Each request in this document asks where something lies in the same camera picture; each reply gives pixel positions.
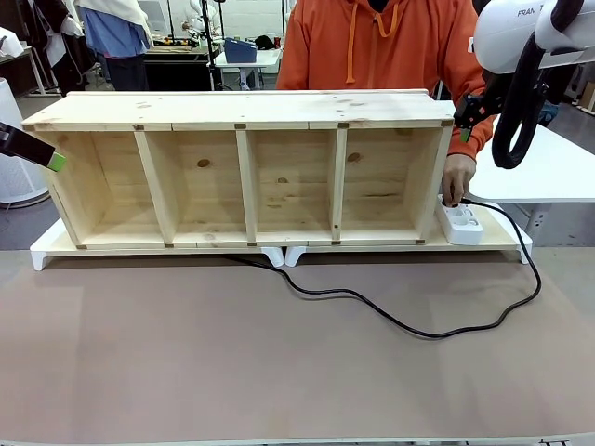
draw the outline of blue shirt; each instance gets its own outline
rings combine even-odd
[[[93,9],[81,7],[89,48],[106,58],[134,58],[150,47],[142,26]]]

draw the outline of wooden shelf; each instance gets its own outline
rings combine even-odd
[[[76,94],[24,124],[88,249],[424,243],[452,135],[420,91]]]

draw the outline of hoodie drawstring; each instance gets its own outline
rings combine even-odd
[[[353,84],[355,78],[353,77],[353,41],[355,40],[355,20],[357,16],[357,2],[353,2],[353,10],[351,11],[351,26],[350,26],[350,43],[347,47],[347,83]]]
[[[355,78],[353,77],[353,43],[355,41],[355,21],[357,20],[357,7],[358,2],[353,2],[353,9],[351,10],[351,24],[350,24],[350,40],[347,47],[347,84],[354,84]],[[384,31],[384,23],[382,22],[382,17],[375,13],[374,18],[378,23],[378,30],[380,31],[380,35],[383,38],[392,37],[397,31],[397,23],[399,17],[399,4],[395,4],[392,9],[392,22],[390,24],[390,31],[389,33],[385,33]]]

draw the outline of person's hand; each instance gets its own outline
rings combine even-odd
[[[448,155],[443,172],[443,197],[448,207],[461,203],[475,175],[475,161],[467,155]]]

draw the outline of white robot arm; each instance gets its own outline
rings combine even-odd
[[[546,51],[540,68],[595,60],[595,0],[585,0],[562,32],[552,24],[556,0],[492,0],[482,11],[473,37],[480,65],[489,72],[515,72],[522,53],[519,43],[535,33]]]
[[[488,3],[471,46],[486,71],[486,88],[480,96],[466,95],[456,108],[455,125],[463,139],[469,140],[476,124],[501,113],[492,143],[494,161],[506,169],[519,165],[544,102],[559,103],[574,65],[595,60],[594,30],[595,0]]]

